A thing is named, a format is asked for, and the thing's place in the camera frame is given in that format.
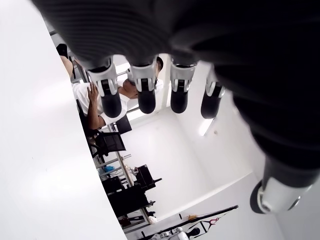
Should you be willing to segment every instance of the robotic finger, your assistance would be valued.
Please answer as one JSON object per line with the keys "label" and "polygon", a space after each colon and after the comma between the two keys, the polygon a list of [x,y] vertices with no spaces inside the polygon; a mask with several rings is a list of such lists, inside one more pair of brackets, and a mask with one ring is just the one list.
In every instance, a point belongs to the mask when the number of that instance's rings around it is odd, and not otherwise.
{"label": "robotic finger", "polygon": [[197,62],[181,64],[177,63],[175,57],[171,59],[170,81],[171,81],[171,109],[176,114],[183,113],[188,105],[188,91],[195,73]]}
{"label": "robotic finger", "polygon": [[213,68],[212,65],[206,78],[201,104],[201,115],[205,119],[213,119],[217,116],[221,98],[225,94],[225,87],[216,80]]}
{"label": "robotic finger", "polygon": [[319,170],[298,169],[271,157],[265,160],[264,175],[253,189],[251,209],[258,214],[278,214],[295,207],[316,182]]}
{"label": "robotic finger", "polygon": [[119,116],[122,107],[113,57],[108,58],[105,66],[88,70],[88,73],[98,89],[104,113],[110,118]]}
{"label": "robotic finger", "polygon": [[130,64],[131,68],[126,72],[128,80],[138,90],[139,108],[145,114],[156,108],[156,64],[157,56],[154,56],[146,64]]}

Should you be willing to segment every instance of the hand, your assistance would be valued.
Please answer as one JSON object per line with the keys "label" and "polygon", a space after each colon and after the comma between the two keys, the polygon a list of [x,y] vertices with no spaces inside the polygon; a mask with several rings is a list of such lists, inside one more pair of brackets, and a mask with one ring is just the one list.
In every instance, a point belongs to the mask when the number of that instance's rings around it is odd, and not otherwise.
{"label": "hand", "polygon": [[88,90],[88,98],[90,103],[96,103],[98,101],[98,89],[93,82],[90,82],[90,88],[86,88]]}

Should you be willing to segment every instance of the robotic hand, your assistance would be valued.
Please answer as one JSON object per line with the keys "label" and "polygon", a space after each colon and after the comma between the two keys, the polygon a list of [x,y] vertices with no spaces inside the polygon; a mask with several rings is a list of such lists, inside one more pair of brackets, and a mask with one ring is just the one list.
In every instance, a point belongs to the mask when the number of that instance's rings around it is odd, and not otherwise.
{"label": "robotic hand", "polygon": [[[291,209],[316,182],[317,3],[303,2],[297,8],[272,1],[256,5],[217,1],[212,8],[208,0],[32,1],[88,71],[109,117],[121,112],[113,55],[123,55],[130,63],[139,107],[147,114],[156,106],[156,55],[171,55],[171,108],[176,113],[187,107],[198,60],[212,63],[202,116],[217,115],[224,87],[228,88],[266,154],[263,179],[250,199],[256,213]],[[307,94],[297,94],[305,88]]]}
{"label": "robotic hand", "polygon": [[151,240],[189,240],[190,237],[197,236],[200,233],[199,228],[194,228],[191,232],[184,232],[182,227],[177,227],[171,231],[165,231],[161,234],[155,234]]}

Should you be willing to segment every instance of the black equipment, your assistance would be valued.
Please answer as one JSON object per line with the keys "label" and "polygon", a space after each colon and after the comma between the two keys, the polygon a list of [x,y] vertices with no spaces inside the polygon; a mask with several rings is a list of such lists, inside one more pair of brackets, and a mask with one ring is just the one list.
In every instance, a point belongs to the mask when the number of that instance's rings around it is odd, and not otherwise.
{"label": "black equipment", "polygon": [[135,170],[137,173],[135,175],[136,181],[134,181],[134,185],[140,185],[144,191],[156,187],[155,183],[162,180],[162,178],[153,180],[147,165],[136,167]]}

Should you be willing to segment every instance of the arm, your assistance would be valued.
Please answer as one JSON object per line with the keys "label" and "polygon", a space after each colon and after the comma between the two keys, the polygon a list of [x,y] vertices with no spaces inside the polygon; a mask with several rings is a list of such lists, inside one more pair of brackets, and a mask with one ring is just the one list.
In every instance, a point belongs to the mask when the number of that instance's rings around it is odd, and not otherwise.
{"label": "arm", "polygon": [[98,115],[98,89],[92,82],[90,83],[90,89],[87,87],[90,101],[87,118],[88,127],[94,130],[105,126],[106,123],[104,119]]}
{"label": "arm", "polygon": [[69,76],[70,76],[70,78],[71,78],[71,76],[72,76],[72,71],[73,71],[73,69],[74,69],[74,66],[73,66],[72,62],[69,61],[69,59],[66,58],[65,56],[60,56],[60,58],[61,58],[61,60],[62,60],[62,62],[63,62],[63,65],[64,65],[66,71],[68,72],[68,74],[69,74]]}

